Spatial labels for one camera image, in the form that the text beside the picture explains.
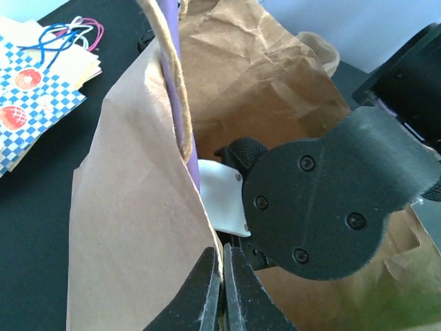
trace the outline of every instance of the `checkered pattern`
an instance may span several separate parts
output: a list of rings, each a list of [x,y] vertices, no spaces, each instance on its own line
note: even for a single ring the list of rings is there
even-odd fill
[[[17,131],[11,131],[0,121],[0,140],[5,146],[0,150],[0,177],[41,134],[85,100],[80,92],[48,70],[41,72],[42,82],[35,89],[18,89],[14,76],[24,68],[39,69],[40,63],[0,36],[0,109],[19,106],[28,118],[27,124]]]

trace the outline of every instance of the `twisted paper handle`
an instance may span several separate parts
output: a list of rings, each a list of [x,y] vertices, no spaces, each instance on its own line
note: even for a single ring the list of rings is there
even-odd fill
[[[184,75],[182,72],[181,61],[173,45],[172,36],[168,29],[164,14],[159,8],[156,0],[138,0],[138,3],[147,17],[152,27],[155,37],[158,39],[163,56],[173,77],[173,82],[178,94],[178,102],[181,108],[182,116],[182,142],[179,151],[185,163],[188,162],[192,154],[192,117],[188,106],[187,89],[185,88]],[[187,0],[181,0],[181,10],[179,17],[185,16],[188,9]]]

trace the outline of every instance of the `gift bag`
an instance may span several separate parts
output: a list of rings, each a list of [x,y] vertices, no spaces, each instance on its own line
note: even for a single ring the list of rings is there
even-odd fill
[[[239,137],[269,148],[321,137],[349,113],[311,48],[256,0],[193,1],[180,36],[201,159]],[[206,247],[218,248],[222,266],[182,150],[155,39],[108,92],[74,173],[68,330],[142,330]],[[258,276],[300,330],[437,330],[440,271],[438,251],[407,210],[351,277],[308,281],[279,268]]]

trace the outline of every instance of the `table surface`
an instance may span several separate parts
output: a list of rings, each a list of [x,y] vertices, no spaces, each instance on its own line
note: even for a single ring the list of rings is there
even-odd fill
[[[0,178],[0,330],[65,330],[72,173],[88,153],[107,91],[138,55],[150,27],[135,0],[72,0],[40,20],[101,22],[103,73],[81,92],[87,100],[48,130]]]

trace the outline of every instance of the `screw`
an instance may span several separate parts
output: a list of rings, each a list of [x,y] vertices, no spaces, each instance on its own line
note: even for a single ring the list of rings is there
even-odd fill
[[[296,250],[294,250],[294,258],[297,262],[301,264],[304,264],[309,260],[308,253],[306,253],[306,251],[301,248],[297,248]]]
[[[366,219],[363,215],[352,212],[346,219],[347,225],[353,230],[361,230],[366,226]]]
[[[260,210],[267,209],[268,207],[268,200],[266,200],[265,197],[257,197],[255,202],[256,207]]]
[[[304,171],[311,171],[316,167],[316,162],[312,157],[303,157],[300,159],[300,167]]]

